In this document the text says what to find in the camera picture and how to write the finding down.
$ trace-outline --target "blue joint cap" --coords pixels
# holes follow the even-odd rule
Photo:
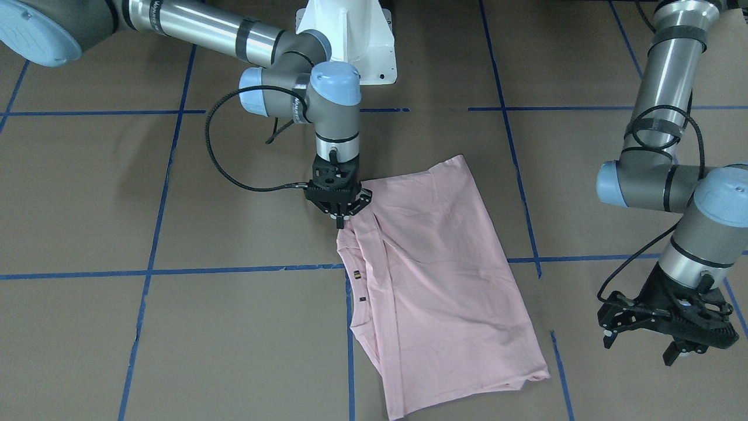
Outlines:
[[[319,41],[320,44],[322,44],[322,48],[325,49],[326,60],[329,60],[332,57],[332,45],[330,44],[330,40],[327,39],[325,34],[317,31],[316,29],[307,29],[306,31],[303,31],[302,34],[312,35]]]
[[[621,184],[618,181],[617,161],[608,161],[600,167],[598,172],[597,191],[600,202],[609,205],[628,208],[626,201],[623,199]]]
[[[249,88],[250,86],[262,85],[262,83],[263,69],[261,67],[250,67],[239,78],[239,88]],[[265,109],[265,94],[260,89],[242,92],[239,94],[239,100],[242,101],[242,106],[247,111],[263,117],[268,116],[268,111]]]
[[[0,0],[0,29],[2,42],[42,66],[58,67],[83,54],[62,26],[17,0]]]
[[[342,106],[361,102],[361,75],[342,61],[325,61],[312,69],[312,88],[326,100]]]
[[[709,219],[735,228],[748,228],[748,171],[713,169],[693,193],[696,207]]]

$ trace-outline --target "pink t-shirt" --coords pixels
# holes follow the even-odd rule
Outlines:
[[[351,329],[390,420],[548,378],[533,325],[462,155],[365,181],[372,203],[337,238]]]

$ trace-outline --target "ur robot arm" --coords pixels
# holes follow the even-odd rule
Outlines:
[[[706,167],[702,145],[699,166],[677,165],[674,156],[687,120],[701,144],[684,110],[708,29],[721,13],[746,6],[748,1],[666,0],[654,13],[657,32],[623,150],[602,166],[597,190],[605,203],[683,217],[639,295],[630,299],[614,291],[603,300],[598,322],[605,348],[621,332],[654,330],[672,336],[663,354],[670,366],[681,354],[724,349],[738,340],[729,321],[732,306],[718,286],[748,245],[748,163]]]
[[[0,0],[0,40],[46,66],[76,60],[125,27],[264,67],[240,79],[244,108],[315,127],[312,178],[294,187],[338,228],[371,202],[358,181],[360,77],[350,64],[329,61],[331,46],[321,32],[294,34],[196,0]]]

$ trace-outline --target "blue tape line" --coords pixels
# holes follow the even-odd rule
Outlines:
[[[727,278],[725,278],[723,283],[725,284],[727,294],[730,296],[730,300],[732,301],[732,307],[735,309],[735,314],[738,315],[738,320],[741,321],[741,325],[743,326],[743,334],[746,338],[748,338],[748,324],[746,324],[746,319],[745,317],[743,317],[743,312],[741,311],[741,307],[738,305],[738,300],[735,299],[735,294],[732,293],[730,282],[728,282]]]
[[[563,388],[563,398],[566,401],[566,412],[568,414],[568,421],[574,421],[574,408],[571,406],[571,396],[568,394],[568,384],[566,383],[566,373],[563,370],[563,362],[561,361],[561,353],[556,341],[556,332],[551,331],[551,341],[554,343],[554,353],[556,354],[556,365],[559,368],[559,378],[561,379],[561,387]]]
[[[194,54],[197,50],[196,45],[192,45],[192,50],[189,56],[189,62],[187,64],[187,74],[185,75],[184,87],[182,89],[182,101],[180,102],[180,113],[177,115],[177,124],[174,127],[174,137],[171,141],[171,151],[169,152],[169,161],[166,166],[166,176],[164,177],[164,187],[161,193],[161,203],[159,205],[159,215],[156,218],[156,228],[153,230],[153,245],[150,250],[150,257],[148,258],[148,270],[153,270],[153,264],[156,261],[156,249],[159,245],[159,235],[161,234],[161,224],[164,218],[164,209],[166,208],[166,198],[169,192],[169,174],[171,172],[171,166],[174,163],[174,152],[177,149],[177,142],[180,137],[180,129],[182,126],[182,117],[185,109],[185,102],[187,101],[187,90],[189,89],[189,82],[192,76],[192,66],[194,65]],[[122,401],[120,402],[120,414],[117,418],[118,421],[124,421],[125,410],[127,409],[127,400],[130,394],[130,385],[132,384],[132,373],[135,370],[135,358],[138,356],[138,345],[140,343],[140,335],[143,327],[143,320],[145,317],[145,298],[148,295],[150,289],[151,274],[148,273],[145,276],[143,282],[143,294],[141,295],[141,305],[138,310],[138,323],[135,325],[135,341],[132,343],[132,350],[130,351],[130,361],[127,368],[127,376],[125,377],[125,386],[122,392]]]
[[[691,109],[748,109],[748,106],[692,106]]]
[[[348,419],[356,421],[356,388],[353,377],[353,331],[351,323],[353,322],[353,305],[352,302],[351,280],[346,272],[346,317],[348,319]]]
[[[472,106],[468,111],[598,111],[598,110],[617,110],[623,109],[630,111],[633,106]]]
[[[626,42],[626,48],[628,48],[628,54],[630,54],[631,59],[634,60],[634,66],[636,66],[637,68],[637,73],[639,74],[639,78],[642,79],[644,77],[644,73],[642,73],[642,68],[639,66],[639,61],[637,60],[637,56],[634,54],[634,50],[631,48],[631,43],[628,42],[628,36],[626,35],[626,30],[623,29],[621,18],[619,18],[618,12],[616,12],[616,6],[613,5],[613,2],[611,0],[608,0],[608,5],[610,6],[610,10],[613,12],[613,17],[616,18],[616,23],[618,23],[618,29],[621,30],[621,35],[623,35],[623,41]]]
[[[512,162],[515,166],[517,174],[517,187],[519,188],[519,195],[522,199],[522,205],[524,206],[524,217],[527,221],[527,233],[530,236],[530,245],[533,248],[533,257],[535,259],[535,268],[538,271],[538,278],[543,276],[543,271],[540,267],[540,258],[538,255],[538,247],[535,243],[535,233],[533,232],[533,222],[530,219],[530,209],[527,206],[527,197],[524,194],[524,187],[522,184],[522,174],[519,169],[519,162],[517,160],[517,151],[515,150],[514,139],[512,136],[512,128],[509,126],[509,114],[506,112],[506,102],[504,101],[504,93],[501,89],[501,80],[499,79],[499,67],[496,64],[496,56],[494,55],[494,44],[491,42],[491,32],[488,30],[488,19],[485,16],[485,5],[483,0],[479,0],[480,14],[483,19],[483,30],[485,31],[485,42],[488,44],[488,54],[491,56],[491,65],[494,68],[494,79],[496,80],[496,90],[499,94],[499,101],[501,102],[501,112],[504,117],[504,126],[506,126],[506,138],[509,140],[509,150],[512,153]]]
[[[132,385],[132,373],[135,371],[135,358],[138,356],[138,346],[140,345],[140,335],[143,329],[143,318],[145,316],[145,297],[148,295],[150,289],[150,275],[146,275],[145,282],[143,283],[143,294],[141,295],[140,309],[138,309],[138,323],[135,325],[135,341],[132,343],[132,349],[130,350],[130,359],[127,366],[127,374],[125,376],[125,387],[122,392],[122,400],[120,401],[120,413],[117,417],[117,421],[125,420],[125,410],[127,409],[127,400],[130,397],[130,385]]]
[[[410,112],[409,108],[362,108],[361,112]]]
[[[506,111],[607,111],[623,109],[631,111],[633,106],[509,106]]]
[[[66,278],[105,278],[110,276],[145,276],[147,270],[110,270],[106,272],[67,272],[67,273],[18,273],[0,275],[0,281],[18,279],[66,279]]]
[[[333,270],[343,269],[342,263],[301,264],[287,266],[252,266],[252,267],[197,267],[192,269],[153,269],[153,270],[110,270],[103,272],[62,272],[62,273],[13,273],[0,274],[0,281],[19,279],[66,279],[66,278],[101,278],[107,276],[164,276],[164,275],[199,275],[202,273],[250,273],[276,272],[282,270]]]
[[[247,273],[280,272],[282,270],[323,270],[343,269],[342,263],[301,264],[296,266],[253,266],[253,267],[200,267],[195,269],[154,269],[153,275],[197,275],[201,273]]]
[[[5,128],[5,122],[7,121],[10,111],[13,109],[13,103],[16,102],[16,97],[18,96],[18,90],[21,88],[21,84],[23,83],[23,78],[26,76],[26,71],[28,70],[29,63],[31,62],[29,60],[26,60],[26,62],[23,64],[23,68],[21,69],[21,73],[18,75],[18,80],[16,80],[16,86],[15,88],[13,88],[13,93],[10,96],[10,100],[7,102],[7,107],[5,107],[5,114],[2,116],[2,120],[0,120],[0,133],[2,133],[2,130]]]
[[[600,260],[626,260],[631,255],[579,255],[579,256],[559,256],[559,257],[541,257],[540,261],[600,261]],[[642,254],[640,258],[660,258],[658,253]]]
[[[28,111],[28,112],[11,112],[8,115],[13,117],[37,117],[47,115],[151,115],[151,114],[205,114],[204,109],[144,109],[144,110],[122,110],[122,111]]]

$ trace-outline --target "grid line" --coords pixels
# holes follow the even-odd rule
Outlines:
[[[509,114],[506,112],[506,102],[504,101],[504,93],[501,88],[501,80],[499,78],[499,67],[496,64],[496,55],[494,54],[494,45],[491,42],[491,32],[488,29],[488,18],[485,15],[485,5],[483,0],[478,0],[480,6],[480,14],[483,21],[483,30],[485,32],[485,42],[488,46],[488,54],[491,57],[491,66],[494,69],[494,79],[496,81],[496,90],[499,94],[499,102],[501,103],[502,115],[504,118],[504,127],[506,128],[506,137],[509,141],[509,152],[512,155],[512,162],[515,166],[515,172],[517,175],[517,187],[519,189],[519,195],[522,199],[522,205],[524,206],[524,217],[527,221],[527,233],[530,236],[530,246],[533,249],[533,257],[535,259],[535,269],[538,272],[538,278],[542,277],[543,270],[540,265],[540,259],[538,256],[538,247],[535,243],[535,233],[533,231],[533,222],[530,219],[530,209],[527,206],[527,197],[524,194],[524,186],[522,184],[522,174],[519,169],[519,161],[517,160],[517,151],[514,145],[514,138],[512,136],[512,128],[509,126]]]
[[[351,280],[346,272],[346,319],[348,329],[346,330],[348,345],[348,419],[349,421],[356,421],[356,387],[354,378],[354,361],[353,361],[353,331],[351,330],[351,323],[353,323],[353,290],[351,287]]]
[[[618,12],[616,11],[616,6],[613,4],[612,0],[608,0],[608,5],[610,6],[610,11],[613,12],[613,17],[616,18],[618,29],[621,31],[621,36],[623,36],[623,41],[626,43],[628,54],[631,55],[631,60],[634,61],[634,66],[637,68],[637,73],[639,74],[639,78],[642,79],[644,77],[644,73],[642,72],[642,68],[639,66],[639,61],[637,60],[637,56],[634,54],[634,49],[631,48],[631,43],[628,42],[628,36],[626,35],[626,30],[623,29],[623,23],[621,23],[621,18],[618,16]]]
[[[150,114],[205,114],[204,109],[142,109],[142,110],[113,110],[113,111],[23,111],[9,112],[10,117],[46,117],[71,115],[150,115]]]
[[[633,106],[471,106],[470,112],[481,111],[608,111],[633,110]],[[693,106],[691,109],[727,110],[748,109],[748,106]]]
[[[5,128],[5,123],[7,122],[7,118],[10,114],[10,111],[13,109],[13,103],[16,102],[16,97],[18,96],[18,90],[21,88],[21,84],[23,83],[23,78],[26,76],[26,71],[28,70],[29,63],[30,61],[26,60],[26,62],[23,64],[21,73],[18,75],[18,80],[16,80],[16,86],[13,87],[13,93],[10,96],[9,101],[7,102],[7,107],[5,107],[5,112],[3,113],[2,119],[0,120],[0,134],[2,134],[2,130]]]
[[[630,255],[569,255],[569,256],[547,256],[539,257],[541,262],[567,262],[567,261],[607,261],[626,260]],[[642,254],[637,260],[660,258],[658,253]],[[510,264],[535,263],[535,258],[520,257],[508,258]],[[200,275],[206,273],[253,273],[253,272],[278,272],[282,270],[335,270],[343,269],[342,263],[325,264],[300,264],[279,266],[244,266],[244,267],[195,267],[183,269],[152,269],[152,270],[110,270],[100,272],[60,272],[60,273],[12,273],[0,274],[0,281],[33,280],[33,279],[66,279],[66,278],[99,278],[113,276],[169,276],[169,275]]]
[[[571,405],[571,395],[568,393],[568,384],[566,383],[566,372],[563,369],[563,361],[561,360],[561,352],[559,351],[558,343],[556,340],[556,331],[551,331],[551,341],[554,344],[554,354],[556,355],[556,366],[559,369],[559,378],[561,379],[561,387],[563,389],[563,398],[566,402],[566,413],[568,414],[568,421],[574,421],[574,407]]]
[[[143,293],[141,295],[141,303],[140,303],[140,309],[138,310],[138,321],[135,325],[135,341],[132,343],[132,350],[130,351],[130,359],[129,359],[129,365],[127,367],[127,374],[125,377],[125,385],[122,392],[122,401],[120,402],[120,413],[119,417],[117,418],[118,421],[124,421],[125,419],[125,412],[127,409],[127,402],[129,398],[129,392],[130,392],[130,386],[132,385],[132,375],[135,371],[135,359],[138,356],[138,346],[140,344],[140,336],[143,329],[143,322],[145,319],[145,309],[146,309],[146,296],[148,295],[148,291],[150,289],[150,280],[153,276],[153,265],[156,261],[156,250],[158,249],[159,245],[159,235],[161,233],[161,224],[164,218],[164,209],[166,208],[166,198],[168,196],[169,192],[169,174],[171,172],[171,167],[174,164],[174,152],[177,149],[177,143],[179,141],[180,137],[180,129],[182,126],[182,119],[183,119],[183,111],[185,109],[185,103],[187,101],[187,92],[189,90],[189,83],[190,78],[192,76],[192,67],[194,65],[194,56],[197,51],[197,46],[192,45],[192,49],[189,56],[189,61],[187,64],[187,71],[185,75],[185,81],[184,86],[182,89],[182,100],[180,102],[180,113],[177,114],[177,123],[175,124],[174,128],[174,137],[171,141],[171,151],[169,152],[169,161],[166,166],[166,174],[164,177],[164,186],[161,193],[161,203],[159,205],[159,215],[156,217],[156,227],[153,230],[153,245],[151,246],[150,250],[150,257],[148,259],[148,269],[147,274],[145,276],[145,280],[143,282]]]

